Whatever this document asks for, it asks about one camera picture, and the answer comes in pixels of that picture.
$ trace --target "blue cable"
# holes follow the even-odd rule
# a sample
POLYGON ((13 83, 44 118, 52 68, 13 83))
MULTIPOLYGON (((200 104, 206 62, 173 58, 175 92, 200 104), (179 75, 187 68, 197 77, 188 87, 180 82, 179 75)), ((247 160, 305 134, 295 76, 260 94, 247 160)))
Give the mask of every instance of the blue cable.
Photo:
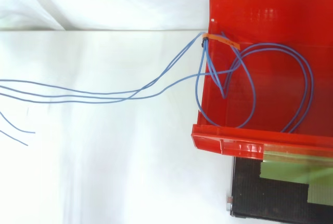
MULTIPOLYGON (((302 72, 304 74, 304 79, 305 79, 305 89, 304 89, 304 95, 300 104, 300 107, 298 108, 296 114, 294 115, 293 119, 287 124, 287 126, 283 129, 282 132, 284 132, 287 128, 290 127, 290 125, 292 124, 292 122, 296 119, 296 117, 298 116, 301 108, 303 107, 303 104, 305 102, 305 98, 306 98, 306 91, 308 88, 308 80, 307 80, 307 76, 306 76, 306 72, 304 70, 304 66, 302 65, 302 63, 299 61, 298 57, 301 58, 301 60, 306 64, 309 73, 310 73, 310 77, 311 77, 311 94, 310 94, 310 99, 309 99, 309 104, 304 112, 304 114, 302 115, 302 117, 300 118, 300 120, 295 124, 295 126, 289 131, 289 132, 293 132, 298 126, 299 124, 303 121, 303 119, 305 118, 306 114, 308 113, 308 110, 310 108, 311 102, 312 102, 312 98, 313 98, 313 74, 310 68, 310 65, 308 64, 308 62, 295 50, 293 50, 292 48, 288 47, 288 46, 284 46, 281 44, 275 44, 275 43, 260 43, 260 44, 254 44, 252 46, 249 46, 248 48, 246 48, 245 50, 243 50, 241 53, 239 53, 238 50, 236 50, 234 47, 232 47, 233 52, 236 55, 236 58, 232 64, 232 66, 230 67, 229 70, 226 71, 220 71, 217 72, 213 62, 210 58, 210 55, 208 53, 208 41, 204 41, 203 44, 203 51, 202 51, 202 57, 201 57, 201 61, 200 61, 200 66, 199 66, 199 72, 197 74, 193 74, 187 77, 184 77, 174 83, 172 83, 171 85, 167 86, 166 88, 164 88, 162 91, 160 91, 159 93, 150 95, 150 96, 144 96, 144 97, 134 97, 136 94, 138 94, 139 92, 141 92, 142 90, 145 90, 149 87, 151 87, 152 85, 154 85, 162 76, 164 76, 178 61, 179 59, 184 55, 184 53, 192 46, 192 44, 195 42, 195 40, 201 35, 202 33, 199 33, 192 41, 190 41, 184 48, 183 50, 181 50, 181 52, 168 64, 168 66, 164 69, 164 71, 154 80, 152 80, 151 82, 149 82, 148 84, 146 84, 145 86, 143 86, 141 89, 137 89, 137 90, 130 90, 130 91, 121 91, 121 92, 112 92, 112 93, 94 93, 94 92, 89 92, 89 91, 81 91, 81 90, 74 90, 74 89, 69 89, 69 88, 65 88, 65 87, 60 87, 60 86, 54 86, 54 85, 48 85, 48 84, 43 84, 43 83, 38 83, 38 82, 32 82, 32 81, 24 81, 24 80, 0 80, 0 82, 17 82, 17 83, 29 83, 29 84, 35 84, 35 85, 40 85, 40 86, 46 86, 46 87, 52 87, 52 88, 58 88, 58 89, 63 89, 63 90, 67 90, 67 91, 72 91, 72 92, 76 92, 76 93, 82 93, 82 94, 90 94, 90 95, 114 95, 114 94, 127 94, 127 93, 133 93, 128 97, 92 97, 92 96, 82 96, 82 95, 55 95, 55 96, 48 96, 48 95, 40 95, 40 94, 33 94, 33 93, 29 93, 26 91, 20 91, 20 90, 16 90, 16 89, 12 89, 10 87, 6 87, 6 86, 0 86, 0 88, 3 89, 8 89, 17 93, 21 93, 21 94, 26 94, 26 95, 31 95, 31 96, 37 96, 37 97, 45 97, 45 98, 60 98, 60 97, 79 97, 79 98, 92 98, 92 99, 101 99, 101 100, 106 100, 106 99, 112 99, 114 101, 97 101, 97 102, 90 102, 90 101, 78 101, 78 100, 65 100, 65 101, 35 101, 35 100, 28 100, 28 99, 22 99, 19 97, 15 97, 12 95, 7 95, 7 94, 3 94, 0 93, 1 96, 5 96, 5 97, 9 97, 9 98, 13 98, 13 99, 17 99, 20 101, 25 101, 25 102, 32 102, 32 103, 47 103, 47 104, 53 104, 53 103, 88 103, 88 104, 105 104, 105 103, 116 103, 116 102, 122 102, 125 100, 137 100, 137 99, 146 99, 146 98, 152 98, 155 96, 158 96, 160 94, 162 94, 164 91, 166 91, 167 89, 169 89, 170 87, 178 84, 181 81, 184 81, 186 79, 192 78, 192 77, 196 77, 196 87, 195 87, 195 94, 196 94, 196 102, 198 105, 199 110, 201 111, 202 115, 207 119, 208 122, 210 122, 213 125, 218 126, 216 123, 214 123, 211 119, 209 119, 209 117, 205 114, 204 110, 202 109, 200 103, 199 103, 199 99, 198 99, 198 81, 199 81, 199 77, 204 75, 210 75, 212 80, 214 81, 214 83, 216 84, 216 86, 219 88, 222 98, 225 99, 227 94, 228 94, 228 89, 229 89, 229 83, 230 83, 230 79, 232 76, 232 73, 234 71, 236 71, 240 65, 243 66, 244 71, 246 72, 251 88, 252 88, 252 93, 253 93, 253 104, 252 104, 252 110, 251 113, 249 115, 249 117, 241 124, 239 125, 237 128, 241 128, 244 127, 252 118, 254 111, 255 111, 255 104, 256 104, 256 94, 255 94, 255 87, 254 87, 254 83, 253 80, 251 78, 251 75, 248 71, 248 69, 246 68, 244 62, 243 62, 243 58, 246 57, 249 54, 253 54, 256 52, 260 52, 260 51, 268 51, 268 50, 275 50, 275 51, 282 51, 285 52, 289 55, 291 55, 292 57, 294 57, 298 63, 300 64, 301 68, 302 68, 302 72), (247 52, 250 48, 253 47, 257 47, 257 46, 262 46, 262 45, 271 45, 271 46, 278 46, 278 47, 283 47, 291 52, 293 52, 294 54, 296 54, 297 56, 295 56, 293 53, 286 51, 284 49, 280 49, 280 48, 262 48, 262 49, 257 49, 257 50, 253 50, 253 51, 249 51, 247 52), (204 60, 204 56, 206 55, 207 58, 207 67, 209 72, 208 73, 201 73, 201 69, 203 66, 203 60, 204 60), (219 74, 225 74, 227 73, 227 77, 224 83, 224 86, 221 85, 220 79, 219 79, 219 74)), ((26 133, 34 133, 31 131, 24 131, 24 130, 20 130, 17 127, 15 127, 10 121, 8 121, 2 113, 0 113, 2 115, 2 117, 11 125, 13 126, 15 129, 22 131, 22 132, 26 132, 26 133)), ((7 135, 8 137, 21 142, 9 135, 7 135)))
POLYGON ((21 142, 20 140, 18 140, 18 139, 16 139, 16 138, 14 138, 14 137, 12 137, 12 136, 10 136, 10 135, 9 135, 9 134, 7 134, 7 133, 4 133, 2 130, 0 130, 0 133, 2 133, 2 134, 4 134, 4 135, 6 135, 7 137, 11 138, 12 140, 15 140, 15 141, 17 141, 17 142, 19 142, 19 143, 21 143, 21 144, 23 144, 23 145, 25 145, 25 146, 28 146, 26 143, 24 143, 24 142, 21 142))
POLYGON ((4 120, 6 120, 6 122, 8 124, 10 124, 12 127, 14 127, 15 129, 17 129, 18 131, 21 131, 21 132, 24 132, 24 133, 31 133, 31 134, 35 134, 36 133, 36 132, 33 132, 33 131, 26 131, 26 130, 19 129, 14 124, 12 124, 7 118, 5 118, 5 116, 2 114, 2 112, 0 112, 0 115, 4 118, 4 120))
MULTIPOLYGON (((303 105, 305 103, 305 99, 306 99, 306 92, 308 90, 308 77, 306 75, 306 71, 304 69, 304 66, 302 64, 302 62, 300 61, 300 59, 305 63, 305 65, 307 66, 308 70, 309 70, 309 74, 310 74, 310 78, 311 78, 311 91, 310 91, 310 98, 309 98, 309 103, 308 103, 308 106, 306 107, 306 110, 304 111, 303 115, 301 116, 301 118, 299 119, 299 121, 295 124, 295 126, 289 131, 289 133, 293 132, 300 124, 301 122, 304 120, 304 118, 306 117, 308 111, 309 111, 309 108, 311 106, 311 102, 312 102, 312 99, 313 99, 313 85, 314 85, 314 79, 313 79, 313 73, 312 73, 312 70, 310 68, 310 65, 309 63, 307 62, 307 60, 300 54, 298 53, 297 51, 295 51, 294 49, 288 47, 288 46, 285 46, 285 45, 282 45, 282 44, 275 44, 275 43, 259 43, 259 44, 254 44, 254 45, 251 45, 249 47, 247 47, 246 49, 244 49, 242 52, 241 52, 241 58, 244 58, 246 57, 247 55, 249 54, 253 54, 253 53, 256 53, 256 52, 261 52, 261 51, 281 51, 281 52, 284 52, 290 56, 292 56, 293 58, 295 58, 295 60, 298 62, 298 64, 300 65, 301 69, 302 69, 302 72, 303 72, 303 75, 304 75, 304 80, 305 80, 305 87, 304 87, 304 94, 303 94, 303 97, 302 97, 302 100, 301 100, 301 103, 300 103, 300 106, 299 108, 297 109, 295 115, 293 116, 293 118, 290 120, 290 122, 281 130, 281 132, 285 132, 287 128, 290 127, 290 125, 294 122, 294 120, 297 118, 297 116, 299 115, 301 109, 303 108, 303 105), (284 49, 280 49, 280 48, 261 48, 261 49, 257 49, 257 50, 253 50, 253 51, 250 51, 248 53, 246 53, 249 49, 253 48, 253 47, 257 47, 257 46, 278 46, 278 47, 282 47, 282 48, 285 48, 287 50, 284 50, 284 49)), ((234 60, 233 64, 231 65, 230 68, 233 68, 233 67, 238 67, 240 64, 238 62, 238 60, 234 60)), ((229 73, 227 74, 227 78, 226 78, 226 81, 225 81, 225 84, 224 84, 224 87, 226 87, 226 94, 228 93, 228 89, 229 89, 229 84, 230 84, 230 79, 231 79, 231 76, 232 76, 232 73, 229 73)))
MULTIPOLYGON (((199 76, 200 76, 199 74, 200 74, 201 69, 202 69, 202 64, 203 64, 203 60, 204 60, 204 55, 206 54, 206 57, 208 57, 208 56, 207 56, 207 53, 208 53, 208 52, 207 52, 207 49, 208 49, 208 41, 206 40, 206 41, 204 42, 203 51, 202 51, 202 57, 201 57, 200 66, 199 66, 199 72, 198 72, 197 79, 196 79, 196 86, 195 86, 195 87, 196 87, 196 91, 195 91, 195 96, 196 96, 196 102, 197 102, 198 108, 199 108, 201 114, 204 116, 204 118, 206 118, 206 120, 207 120, 209 123, 211 123, 212 125, 219 126, 217 123, 215 123, 214 121, 212 121, 212 120, 206 115, 206 113, 204 112, 203 108, 202 108, 201 105, 200 105, 199 98, 198 98, 198 82, 199 82, 199 76)), ((252 104, 252 110, 251 110, 251 113, 250 113, 249 117, 248 117, 248 118, 247 118, 247 119, 246 119, 241 125, 239 125, 239 126, 237 127, 237 128, 242 128, 243 126, 245 126, 245 125, 250 121, 250 119, 252 118, 252 116, 253 116, 253 114, 254 114, 254 111, 255 111, 255 103, 256 103, 256 98, 257 98, 257 97, 256 97, 256 94, 255 94, 254 83, 253 83, 253 80, 252 80, 252 78, 251 78, 251 75, 250 75, 248 69, 246 68, 245 64, 243 63, 242 59, 240 58, 239 52, 238 52, 236 49, 233 49, 233 51, 234 51, 234 53, 236 54, 236 57, 239 58, 239 62, 242 64, 242 66, 243 66, 243 68, 244 68, 244 70, 245 70, 245 72, 246 72, 246 74, 247 74, 247 76, 248 76, 248 78, 249 78, 249 82, 250 82, 250 84, 251 84, 251 88, 252 88, 252 92, 253 92, 253 104, 252 104)), ((235 71, 237 68, 238 68, 238 67, 231 68, 230 70, 225 71, 225 73, 233 72, 233 71, 235 71)), ((211 75, 211 77, 212 77, 212 78, 215 77, 216 80, 219 81, 219 78, 218 78, 218 75, 217 75, 218 73, 216 73, 215 69, 211 69, 211 70, 209 69, 209 71, 210 71, 209 74, 211 75)), ((219 87, 221 87, 221 83, 216 82, 215 84, 218 85, 219 87)))

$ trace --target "red storage tray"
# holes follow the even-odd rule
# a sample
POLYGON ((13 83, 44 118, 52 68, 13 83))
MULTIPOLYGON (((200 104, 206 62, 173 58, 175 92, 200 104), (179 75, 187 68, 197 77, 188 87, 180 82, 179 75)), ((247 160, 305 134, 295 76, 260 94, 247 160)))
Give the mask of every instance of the red storage tray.
MULTIPOLYGON (((311 66, 314 97, 293 134, 280 133, 303 96, 301 69, 282 52, 247 56, 244 63, 257 94, 252 119, 243 129, 235 128, 249 116, 253 99, 242 68, 234 72, 225 100, 212 78, 206 76, 202 108, 220 127, 212 126, 199 113, 192 132, 195 146, 254 159, 263 158, 267 145, 278 145, 285 152, 332 157, 333 0, 210 0, 209 33, 222 31, 238 42, 241 50, 251 44, 273 42, 298 51, 311 66)), ((214 40, 209 41, 209 54, 217 71, 228 70, 235 58, 229 46, 214 40)), ((220 75, 221 82, 225 77, 220 75)))

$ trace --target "wire bundle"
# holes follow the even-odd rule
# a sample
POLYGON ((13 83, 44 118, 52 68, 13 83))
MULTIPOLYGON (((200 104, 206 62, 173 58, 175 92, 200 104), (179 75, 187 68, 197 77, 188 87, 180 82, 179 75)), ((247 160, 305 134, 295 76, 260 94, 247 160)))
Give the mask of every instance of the wire bundle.
MULTIPOLYGON (((282 130, 282 131, 286 131, 286 129, 288 129, 291 124, 294 122, 294 120, 298 117, 301 109, 303 108, 303 105, 305 103, 305 99, 306 99, 306 95, 307 95, 307 90, 308 90, 308 77, 306 75, 306 71, 304 68, 304 65, 306 66, 306 68, 308 69, 309 75, 310 75, 310 80, 311 80, 311 84, 310 84, 310 98, 308 101, 308 105, 304 111, 304 113, 302 114, 302 116, 300 117, 300 119, 298 120, 298 122, 295 124, 295 126, 289 131, 290 133, 293 132, 297 126, 299 126, 299 124, 303 121, 303 119, 305 118, 306 114, 308 113, 308 110, 310 108, 311 102, 312 102, 312 98, 313 98, 313 74, 311 71, 311 68, 308 64, 308 62, 303 58, 303 56, 301 56, 298 52, 296 52, 294 49, 285 46, 285 45, 281 45, 281 44, 275 44, 275 43, 260 43, 260 44, 254 44, 251 45, 249 47, 247 47, 246 49, 244 49, 242 52, 239 52, 236 48, 231 47, 233 52, 236 55, 236 58, 233 62, 233 64, 231 65, 229 70, 226 71, 216 71, 214 64, 209 56, 209 52, 208 52, 208 40, 205 40, 203 42, 203 50, 202 50, 202 56, 201 56, 201 61, 200 61, 200 66, 199 66, 199 72, 197 74, 193 74, 187 77, 184 77, 174 83, 172 83, 171 85, 167 86, 166 88, 164 88, 162 91, 160 91, 159 93, 153 94, 153 95, 149 95, 149 96, 144 96, 144 97, 135 97, 135 95, 137 95, 139 92, 148 89, 149 87, 153 86, 160 78, 162 78, 180 59, 181 57, 185 54, 185 52, 193 45, 193 43, 196 41, 196 39, 201 36, 203 33, 199 33, 194 39, 192 39, 179 53, 178 55, 168 64, 168 66, 163 70, 163 72, 154 80, 152 80, 151 82, 149 82, 148 84, 146 84, 145 86, 143 86, 140 89, 137 90, 129 90, 129 91, 120 91, 120 92, 110 92, 110 93, 95 93, 95 92, 91 92, 91 91, 82 91, 82 90, 75 90, 75 89, 70 89, 70 88, 65 88, 65 87, 61 87, 61 86, 55 86, 55 85, 49 85, 49 84, 43 84, 43 83, 38 83, 38 82, 32 82, 32 81, 25 81, 25 80, 0 80, 0 82, 2 83, 25 83, 25 84, 34 84, 37 86, 42 86, 42 87, 51 87, 51 88, 55 88, 55 89, 61 89, 61 90, 65 90, 65 91, 70 91, 72 93, 76 93, 74 95, 71 94, 64 94, 64 95, 42 95, 42 94, 35 94, 35 93, 30 93, 28 91, 22 91, 22 90, 17 90, 17 89, 13 89, 10 88, 8 86, 3 86, 0 85, 0 88, 5 89, 5 90, 9 90, 9 91, 13 91, 19 94, 23 94, 23 95, 30 95, 30 96, 35 96, 35 97, 39 97, 39 98, 80 98, 80 99, 94 99, 94 101, 81 101, 81 100, 59 100, 59 101, 37 101, 37 100, 30 100, 30 99, 24 99, 24 98, 20 98, 20 97, 16 97, 16 96, 12 96, 12 95, 8 95, 8 94, 4 94, 4 93, 0 93, 0 96, 4 96, 4 97, 9 97, 9 98, 13 98, 16 100, 20 100, 20 101, 25 101, 25 102, 31 102, 31 103, 42 103, 42 104, 54 104, 54 103, 87 103, 87 104, 109 104, 109 103, 118 103, 118 102, 122 102, 122 101, 126 101, 126 100, 138 100, 138 99, 147 99, 147 98, 152 98, 152 97, 156 97, 160 94, 162 94, 163 92, 165 92, 167 89, 169 89, 170 87, 180 83, 181 81, 187 80, 189 78, 192 77, 196 77, 196 86, 195 86, 195 94, 196 94, 196 102, 197 105, 199 107, 199 110, 201 111, 202 115, 207 119, 208 122, 210 122, 213 125, 217 125, 216 123, 214 123, 212 120, 209 119, 209 117, 205 114, 204 110, 202 109, 199 99, 198 99, 198 82, 199 82, 199 77, 200 76, 211 76, 215 85, 220 89, 222 98, 225 99, 227 97, 228 94, 228 89, 229 89, 229 84, 230 84, 230 80, 232 78, 232 74, 234 71, 236 71, 240 66, 243 67, 243 69, 245 70, 250 84, 251 84, 251 88, 252 88, 252 92, 253 92, 253 104, 252 104, 252 110, 251 113, 249 115, 249 117, 241 124, 239 125, 237 128, 241 128, 244 127, 252 118, 253 113, 255 111, 255 104, 256 104, 256 94, 255 94, 255 87, 251 78, 251 75, 248 71, 248 69, 246 68, 244 62, 243 62, 243 58, 245 58, 246 56, 250 55, 250 54, 254 54, 256 52, 260 52, 260 51, 280 51, 280 52, 284 52, 286 54, 289 54, 290 56, 292 56, 293 58, 295 58, 297 60, 297 62, 299 63, 302 72, 304 74, 304 80, 305 80, 305 89, 304 89, 304 95, 302 98, 302 101, 300 103, 300 106, 296 112, 296 114, 294 115, 294 117, 292 118, 292 120, 286 125, 286 127, 282 130), (202 70, 202 66, 203 66, 203 61, 204 61, 204 57, 206 56, 207 58, 207 67, 209 72, 208 73, 201 73, 202 70), (227 77, 226 80, 224 82, 224 85, 222 86, 221 81, 219 79, 219 75, 220 74, 225 74, 227 73, 227 77), (122 94, 130 94, 127 97, 110 97, 109 95, 122 95, 122 94)), ((25 133, 34 133, 31 131, 24 131, 24 130, 20 130, 17 127, 15 127, 10 121, 8 121, 3 115, 2 113, 0 113, 1 116, 15 129, 25 132, 25 133)), ((13 137, 11 137, 10 135, 4 133, 3 131, 0 130, 1 133, 5 134, 6 136, 10 137, 11 139, 18 141, 20 143, 23 143, 13 137)))
MULTIPOLYGON (((299 108, 297 109, 295 115, 293 116, 293 118, 289 121, 289 123, 281 130, 281 132, 285 132, 288 128, 290 128, 290 126, 293 124, 293 122, 295 121, 295 119, 299 116, 304 104, 305 104, 305 100, 306 100, 306 96, 308 94, 308 88, 310 88, 310 96, 309 96, 309 100, 308 100, 308 104, 305 108, 304 113, 301 115, 301 117, 299 118, 299 120, 296 122, 296 124, 288 131, 289 133, 293 132, 304 120, 305 116, 307 115, 311 103, 312 103, 312 99, 313 99, 313 90, 314 90, 314 79, 313 79, 313 73, 311 70, 311 67, 309 65, 309 63, 307 62, 307 60, 301 55, 299 54, 297 51, 295 51, 294 49, 286 46, 286 45, 282 45, 282 44, 276 44, 276 43, 259 43, 259 44, 253 44, 247 48, 245 48, 242 52, 239 52, 235 47, 231 46, 231 49, 233 50, 233 52, 236 55, 236 58, 234 59, 231 67, 229 70, 223 71, 223 72, 216 72, 215 67, 213 65, 213 62, 209 56, 208 53, 208 40, 205 40, 203 43, 203 51, 202 51, 202 57, 201 57, 201 62, 200 62, 200 68, 199 68, 199 72, 201 71, 202 68, 202 64, 203 64, 203 60, 204 60, 204 56, 206 55, 207 58, 207 67, 209 70, 209 74, 212 77, 215 85, 220 89, 222 98, 225 99, 227 97, 228 94, 228 89, 229 89, 229 85, 230 85, 230 80, 232 78, 233 72, 235 70, 237 70, 240 66, 243 67, 245 73, 247 74, 247 77, 249 79, 250 85, 251 85, 251 89, 252 89, 252 94, 253 94, 253 103, 252 103, 252 109, 251 109, 251 113, 248 116, 248 118, 241 124, 239 125, 237 128, 242 128, 244 127, 252 118, 254 111, 255 111, 255 104, 256 104, 256 93, 255 93, 255 87, 254 87, 254 83, 252 81, 251 75, 248 71, 248 69, 246 68, 243 59, 245 57, 247 57, 248 55, 251 54, 255 54, 258 52, 262 52, 262 51, 278 51, 278 52, 283 52, 286 53, 288 55, 290 55, 291 57, 293 57, 296 62, 300 65, 302 73, 304 75, 304 82, 305 82, 305 87, 304 87, 304 93, 303 93, 303 97, 300 103, 299 108), (309 72, 309 76, 310 76, 310 85, 309 85, 309 81, 308 81, 308 76, 306 74, 306 70, 305 67, 306 66, 308 72, 309 72), (223 73, 227 73, 227 77, 225 79, 224 85, 221 85, 221 82, 219 80, 219 74, 223 74, 223 73)), ((218 124, 216 124, 215 122, 213 122, 204 112, 204 110, 202 109, 200 103, 199 103, 199 99, 198 99, 198 92, 197 92, 197 87, 198 87, 198 81, 199 81, 199 75, 197 76, 197 81, 196 81, 196 101, 197 101, 197 105, 200 109, 200 112, 202 113, 202 115, 206 118, 206 120, 211 123, 212 125, 216 125, 218 126, 218 124)))

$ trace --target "zip tie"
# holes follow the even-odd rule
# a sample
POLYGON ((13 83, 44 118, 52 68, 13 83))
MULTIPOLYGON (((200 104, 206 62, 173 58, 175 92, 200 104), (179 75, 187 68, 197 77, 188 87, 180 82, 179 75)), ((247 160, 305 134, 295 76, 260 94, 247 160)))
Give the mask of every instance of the zip tie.
POLYGON ((240 45, 236 42, 233 42, 227 38, 224 38, 224 37, 221 37, 221 36, 218 36, 218 35, 215 35, 215 34, 209 34, 209 33, 204 33, 202 35, 202 43, 206 40, 206 39, 214 39, 216 41, 219 41, 219 42, 222 42, 228 46, 232 46, 232 47, 235 47, 236 49, 240 50, 240 45))

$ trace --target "red plastic bin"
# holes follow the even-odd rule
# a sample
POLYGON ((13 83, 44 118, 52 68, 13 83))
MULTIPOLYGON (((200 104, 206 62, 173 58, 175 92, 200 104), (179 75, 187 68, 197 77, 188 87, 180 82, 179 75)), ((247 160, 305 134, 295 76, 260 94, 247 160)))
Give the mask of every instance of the red plastic bin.
MULTIPOLYGON (((210 0, 209 33, 222 31, 241 49, 273 42, 298 51, 311 66, 314 97, 293 134, 281 133, 303 96, 301 69, 282 52, 248 56, 244 63, 257 94, 252 119, 244 128, 235 128, 247 119, 252 107, 251 87, 242 68, 234 72, 225 100, 206 76, 202 108, 220 127, 199 113, 192 132, 195 146, 254 159, 263 158, 266 145, 284 152, 333 157, 333 0, 210 0)), ((209 41, 209 54, 217 71, 228 70, 235 58, 229 46, 214 40, 209 41)), ((221 82, 225 77, 220 75, 221 82)))

